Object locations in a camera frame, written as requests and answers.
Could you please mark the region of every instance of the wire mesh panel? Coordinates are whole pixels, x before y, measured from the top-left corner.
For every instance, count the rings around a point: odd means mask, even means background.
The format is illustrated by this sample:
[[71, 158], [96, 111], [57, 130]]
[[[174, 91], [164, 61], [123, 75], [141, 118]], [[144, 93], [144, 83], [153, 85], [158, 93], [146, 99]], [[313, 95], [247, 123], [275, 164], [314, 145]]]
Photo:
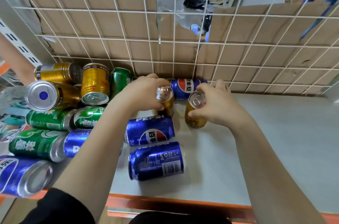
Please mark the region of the wire mesh panel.
[[322, 16], [328, 2], [7, 1], [56, 60], [222, 79], [233, 91], [263, 94], [321, 95], [339, 74], [339, 10]]

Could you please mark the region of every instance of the green beer can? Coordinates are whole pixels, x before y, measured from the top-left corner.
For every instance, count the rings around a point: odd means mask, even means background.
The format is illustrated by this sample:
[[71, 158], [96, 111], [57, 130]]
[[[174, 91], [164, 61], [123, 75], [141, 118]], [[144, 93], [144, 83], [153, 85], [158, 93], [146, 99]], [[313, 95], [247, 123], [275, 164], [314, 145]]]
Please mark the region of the green beer can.
[[87, 106], [77, 111], [74, 116], [74, 124], [77, 128], [92, 129], [101, 117], [105, 107]]
[[132, 75], [128, 69], [116, 67], [111, 73], [111, 97], [112, 100], [122, 91], [131, 81]]
[[76, 111], [75, 109], [55, 109], [45, 112], [31, 110], [26, 115], [26, 124], [32, 128], [71, 131], [76, 129], [73, 124]]
[[66, 158], [64, 143], [68, 132], [28, 129], [20, 132], [8, 146], [15, 156], [41, 158], [61, 162]]

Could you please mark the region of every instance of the yellow can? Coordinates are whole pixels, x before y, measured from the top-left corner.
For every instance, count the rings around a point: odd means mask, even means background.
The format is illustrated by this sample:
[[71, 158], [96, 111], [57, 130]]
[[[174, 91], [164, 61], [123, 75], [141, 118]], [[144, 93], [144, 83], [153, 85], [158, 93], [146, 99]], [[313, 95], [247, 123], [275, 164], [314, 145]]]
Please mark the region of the yellow can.
[[73, 85], [37, 80], [27, 86], [25, 100], [36, 111], [76, 107], [80, 91]]
[[172, 116], [174, 113], [173, 103], [174, 95], [173, 90], [170, 87], [158, 87], [157, 100], [165, 107], [164, 110], [158, 111], [158, 115]]
[[109, 100], [109, 70], [102, 64], [90, 63], [82, 69], [81, 101], [101, 105]]
[[188, 113], [195, 109], [200, 109], [206, 105], [205, 93], [203, 91], [196, 90], [189, 96], [186, 103], [185, 110], [185, 122], [192, 128], [202, 128], [206, 125], [207, 120], [197, 119], [189, 117]]
[[34, 70], [35, 80], [58, 83], [81, 84], [82, 71], [75, 63], [56, 63], [40, 65]]

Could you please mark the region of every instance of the blue pepsi can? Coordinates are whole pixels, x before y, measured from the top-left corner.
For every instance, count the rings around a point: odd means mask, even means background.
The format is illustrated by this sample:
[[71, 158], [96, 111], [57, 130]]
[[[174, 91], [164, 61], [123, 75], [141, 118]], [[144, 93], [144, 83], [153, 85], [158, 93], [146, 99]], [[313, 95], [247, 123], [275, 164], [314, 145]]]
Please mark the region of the blue pepsi can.
[[91, 129], [75, 129], [66, 136], [64, 144], [66, 157], [73, 158], [77, 154], [91, 131]]
[[0, 156], [0, 193], [30, 197], [52, 177], [52, 163], [18, 156]]
[[129, 154], [129, 178], [148, 180], [184, 173], [185, 154], [178, 142], [150, 145]]
[[156, 115], [131, 119], [126, 127], [125, 141], [130, 146], [164, 142], [175, 136], [171, 116]]
[[173, 90], [175, 99], [188, 100], [190, 94], [197, 89], [201, 83], [207, 83], [204, 79], [173, 79], [171, 81], [171, 88]]

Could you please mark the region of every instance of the aluminum can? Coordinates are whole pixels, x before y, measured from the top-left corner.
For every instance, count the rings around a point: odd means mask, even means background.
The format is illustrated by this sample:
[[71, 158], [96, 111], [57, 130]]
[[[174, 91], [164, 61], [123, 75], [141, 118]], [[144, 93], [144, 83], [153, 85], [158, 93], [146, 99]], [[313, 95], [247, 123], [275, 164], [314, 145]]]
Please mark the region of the aluminum can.
[[129, 178], [144, 181], [184, 173], [185, 154], [178, 142], [152, 145], [129, 154]]
[[202, 128], [206, 125], [207, 120], [205, 119], [197, 119], [197, 118], [191, 118], [188, 116], [188, 113], [190, 111], [193, 111], [195, 109], [200, 109], [206, 105], [206, 98], [205, 93], [203, 91], [194, 91], [189, 96], [189, 100], [186, 103], [186, 110], [185, 110], [185, 122], [187, 125], [189, 125], [191, 128]]
[[101, 105], [109, 100], [109, 71], [99, 63], [82, 69], [81, 101], [86, 105]]
[[18, 156], [0, 156], [0, 193], [30, 197], [43, 189], [53, 173], [52, 163]]
[[171, 80], [171, 88], [175, 99], [187, 100], [190, 94], [197, 89], [197, 86], [201, 83], [207, 83], [204, 79], [173, 79]]
[[94, 128], [104, 109], [104, 106], [87, 106], [79, 109], [74, 116], [75, 126], [81, 129]]
[[158, 115], [172, 116], [174, 113], [173, 90], [170, 87], [158, 87], [156, 98], [165, 107], [164, 110], [158, 111]]
[[82, 69], [75, 63], [40, 65], [34, 70], [35, 80], [57, 83], [81, 84]]
[[131, 119], [125, 131], [125, 141], [130, 146], [164, 142], [174, 136], [172, 117], [165, 115]]
[[76, 87], [45, 80], [31, 83], [25, 92], [26, 103], [36, 111], [76, 107], [80, 98], [80, 91]]
[[31, 110], [26, 115], [26, 124], [32, 128], [68, 130], [75, 129], [74, 114], [77, 110], [56, 109], [50, 111]]
[[128, 69], [123, 67], [116, 67], [111, 73], [111, 96], [112, 100], [118, 93], [120, 93], [130, 82], [132, 75]]
[[76, 129], [66, 136], [64, 144], [64, 153], [66, 157], [73, 158], [77, 154], [91, 131], [91, 129]]
[[63, 144], [67, 134], [62, 131], [28, 129], [10, 141], [8, 150], [14, 155], [61, 162], [66, 158]]

